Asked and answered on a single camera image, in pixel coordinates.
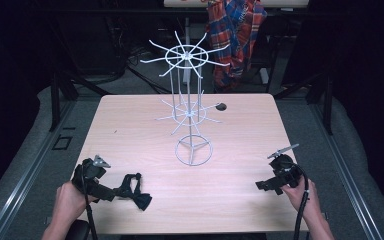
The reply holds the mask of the black bow tie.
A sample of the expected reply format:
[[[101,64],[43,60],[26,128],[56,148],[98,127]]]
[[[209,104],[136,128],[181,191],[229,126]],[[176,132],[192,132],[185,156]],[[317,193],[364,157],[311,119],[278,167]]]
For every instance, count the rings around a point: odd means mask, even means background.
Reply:
[[[119,187],[127,189],[127,192],[120,196],[131,199],[140,210],[145,211],[152,201],[152,196],[149,193],[141,192],[141,178],[142,175],[140,173],[126,174]],[[136,186],[134,188],[131,187],[133,179],[136,180]]]

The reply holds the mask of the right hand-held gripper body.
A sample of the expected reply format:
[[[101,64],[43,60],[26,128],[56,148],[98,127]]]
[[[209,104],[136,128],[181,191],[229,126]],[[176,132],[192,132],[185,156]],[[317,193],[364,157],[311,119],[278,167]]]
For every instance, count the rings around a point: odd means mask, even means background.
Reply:
[[[302,171],[292,158],[286,154],[287,151],[296,147],[298,147],[298,144],[293,144],[279,149],[268,156],[268,159],[272,159],[269,165],[273,169],[274,177],[280,180],[280,188],[284,185],[289,185],[290,187],[295,188],[299,184]]]

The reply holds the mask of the grey metal floor rail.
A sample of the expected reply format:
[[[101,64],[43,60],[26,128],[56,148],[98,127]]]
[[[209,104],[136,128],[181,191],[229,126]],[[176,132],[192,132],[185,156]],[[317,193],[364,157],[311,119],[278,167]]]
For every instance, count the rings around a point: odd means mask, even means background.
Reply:
[[[77,102],[62,107],[49,129],[41,109],[33,129],[0,181],[0,240],[39,240],[50,222],[59,185],[70,178],[79,154],[82,128]]]
[[[342,185],[348,195],[350,203],[357,215],[357,218],[362,226],[362,229],[368,240],[384,240],[378,226],[376,225],[372,214],[369,211],[368,205],[363,198],[360,190],[358,189],[356,182],[351,175],[348,165],[345,162],[337,142],[333,135],[330,135],[325,129],[323,121],[321,119],[322,112],[317,105],[310,104],[310,111],[312,112],[315,121],[322,132],[323,138],[327,142],[331,154],[333,155],[333,162],[341,179]]]

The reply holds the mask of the red blue plaid shirt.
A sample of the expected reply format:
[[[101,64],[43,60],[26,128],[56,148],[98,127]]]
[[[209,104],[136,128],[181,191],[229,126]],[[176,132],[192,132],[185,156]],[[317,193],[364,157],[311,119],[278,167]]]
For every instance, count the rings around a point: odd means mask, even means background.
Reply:
[[[235,88],[250,68],[253,47],[267,13],[260,0],[208,0],[208,40],[217,49],[213,70],[217,93]]]

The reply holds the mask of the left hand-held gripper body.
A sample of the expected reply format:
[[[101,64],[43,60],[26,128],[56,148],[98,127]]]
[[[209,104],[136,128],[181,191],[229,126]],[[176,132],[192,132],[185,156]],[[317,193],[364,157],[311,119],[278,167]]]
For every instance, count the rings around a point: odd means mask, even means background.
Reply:
[[[99,183],[107,168],[110,168],[110,165],[99,155],[84,159],[74,169],[71,182],[82,194],[112,201],[115,197],[114,191]]]

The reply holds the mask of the person's right hand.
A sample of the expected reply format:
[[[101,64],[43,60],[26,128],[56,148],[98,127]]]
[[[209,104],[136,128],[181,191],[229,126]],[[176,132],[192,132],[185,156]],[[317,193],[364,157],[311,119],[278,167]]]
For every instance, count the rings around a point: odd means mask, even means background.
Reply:
[[[301,178],[297,187],[292,188],[288,185],[282,187],[283,192],[289,198],[292,206],[299,210],[301,202],[304,198],[304,194],[307,193],[307,201],[303,211],[303,217],[305,220],[315,220],[321,215],[319,198],[315,183],[308,180],[308,188],[305,188],[305,179]]]

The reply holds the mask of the black metal stand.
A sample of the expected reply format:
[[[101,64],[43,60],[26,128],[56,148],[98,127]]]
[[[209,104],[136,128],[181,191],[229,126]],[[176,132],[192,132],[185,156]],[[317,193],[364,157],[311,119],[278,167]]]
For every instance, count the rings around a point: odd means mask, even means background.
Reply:
[[[61,121],[60,94],[63,94],[63,96],[69,101],[76,101],[79,97],[79,93],[74,87],[75,83],[86,87],[100,96],[109,95],[108,91],[87,81],[79,74],[68,70],[56,70],[50,85],[52,110],[52,123],[50,131],[54,131]]]
[[[332,103],[333,103],[333,80],[327,72],[316,73],[313,76],[293,84],[274,95],[275,99],[283,99],[301,88],[309,86],[309,92],[305,99],[308,104],[323,103],[322,125],[329,135],[332,135]]]

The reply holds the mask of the person's left hand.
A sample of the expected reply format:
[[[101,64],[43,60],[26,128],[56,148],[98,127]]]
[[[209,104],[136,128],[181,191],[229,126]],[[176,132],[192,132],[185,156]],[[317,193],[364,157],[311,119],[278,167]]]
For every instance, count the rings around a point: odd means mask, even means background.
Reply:
[[[88,202],[95,200],[89,196]],[[85,211],[85,196],[70,182],[62,184],[56,191],[51,226],[63,231]]]

